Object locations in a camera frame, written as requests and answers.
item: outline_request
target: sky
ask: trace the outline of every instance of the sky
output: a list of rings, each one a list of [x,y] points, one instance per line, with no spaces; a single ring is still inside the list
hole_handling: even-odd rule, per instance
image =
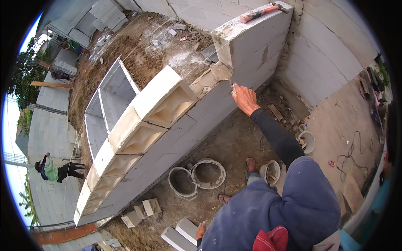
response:
[[[36,34],[36,28],[39,23],[39,19],[35,21],[35,24],[31,27],[27,37],[25,38],[24,42],[21,44],[20,52],[26,51],[28,49],[28,43],[32,37]],[[39,44],[43,41],[47,40],[48,36],[43,34],[39,37]],[[3,150],[6,153],[14,153],[19,155],[24,155],[17,144],[15,143],[15,136],[17,132],[17,122],[20,116],[20,111],[18,109],[17,103],[14,102],[7,102],[7,98],[5,99],[4,103],[4,110],[3,110],[3,125],[2,125],[2,143],[3,143]],[[7,179],[10,185],[12,196],[14,197],[14,202],[16,207],[18,208],[20,215],[25,222],[26,226],[29,226],[32,221],[32,217],[24,217],[24,214],[27,213],[25,207],[19,206],[18,203],[22,202],[23,199],[19,196],[20,192],[25,193],[24,190],[24,182],[25,182],[25,175],[27,173],[27,169],[25,167],[17,167],[14,165],[6,164],[6,174]]]

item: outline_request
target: hammer handle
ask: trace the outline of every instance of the hammer handle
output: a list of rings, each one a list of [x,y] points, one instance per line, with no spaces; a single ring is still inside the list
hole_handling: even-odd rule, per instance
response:
[[[250,21],[250,20],[253,20],[253,19],[257,18],[257,17],[260,17],[260,16],[265,15],[265,14],[267,14],[267,13],[273,12],[273,11],[275,11],[275,10],[279,10],[279,6],[277,6],[277,5],[276,5],[276,6],[272,6],[272,7],[266,8],[266,9],[264,9],[264,10],[251,13],[251,14],[249,14],[249,15],[247,15],[247,16],[241,16],[241,17],[240,17],[240,22],[242,22],[242,23],[245,24],[245,23],[247,23],[247,22]]]

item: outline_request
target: hand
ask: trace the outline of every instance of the hand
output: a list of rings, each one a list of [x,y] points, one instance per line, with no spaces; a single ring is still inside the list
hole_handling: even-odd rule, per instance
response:
[[[237,106],[245,113],[247,116],[251,116],[251,114],[260,108],[257,105],[257,96],[252,89],[248,89],[245,86],[239,86],[236,83],[233,83],[234,91],[232,92],[232,97],[237,104]]]
[[[200,223],[200,225],[197,228],[197,232],[195,233],[195,237],[198,239],[202,238],[205,234],[205,231],[207,230],[207,224],[205,221]]]

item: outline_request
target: green shirt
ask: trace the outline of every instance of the green shirt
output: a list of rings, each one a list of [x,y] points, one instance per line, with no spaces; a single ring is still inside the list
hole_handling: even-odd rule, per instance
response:
[[[79,43],[77,43],[76,41],[71,40],[71,39],[67,41],[67,44],[68,44],[68,46],[71,47],[71,50],[74,52],[76,52],[78,47],[81,46]]]
[[[45,175],[48,178],[48,180],[58,180],[59,179],[59,172],[57,168],[53,168],[53,160],[49,156],[49,164],[45,166]]]

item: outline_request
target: black sleeve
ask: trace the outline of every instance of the black sleeve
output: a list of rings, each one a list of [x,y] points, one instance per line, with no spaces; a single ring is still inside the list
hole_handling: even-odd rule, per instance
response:
[[[199,247],[201,245],[202,242],[202,238],[197,239],[197,247]]]
[[[269,144],[285,163],[286,169],[295,159],[304,156],[303,149],[297,140],[264,109],[255,110],[250,118],[260,127]]]
[[[43,157],[43,161],[41,163],[41,168],[45,167],[45,165],[46,165],[46,155]]]

